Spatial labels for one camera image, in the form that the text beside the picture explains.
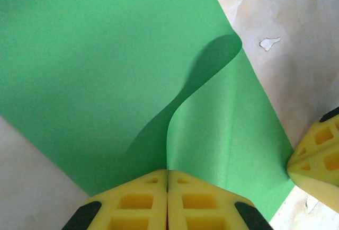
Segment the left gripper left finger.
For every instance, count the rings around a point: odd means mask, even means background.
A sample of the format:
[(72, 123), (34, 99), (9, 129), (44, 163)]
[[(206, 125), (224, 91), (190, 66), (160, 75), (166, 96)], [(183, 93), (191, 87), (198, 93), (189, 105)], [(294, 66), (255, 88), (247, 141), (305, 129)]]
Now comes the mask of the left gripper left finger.
[(156, 170), (89, 198), (63, 229), (167, 229), (167, 171)]

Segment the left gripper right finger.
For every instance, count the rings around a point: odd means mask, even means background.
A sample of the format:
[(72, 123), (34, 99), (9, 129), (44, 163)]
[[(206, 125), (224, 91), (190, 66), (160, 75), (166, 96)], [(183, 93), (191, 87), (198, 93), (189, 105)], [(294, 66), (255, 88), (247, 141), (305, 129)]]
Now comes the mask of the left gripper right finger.
[(254, 204), (181, 171), (168, 177), (169, 229), (272, 229)]

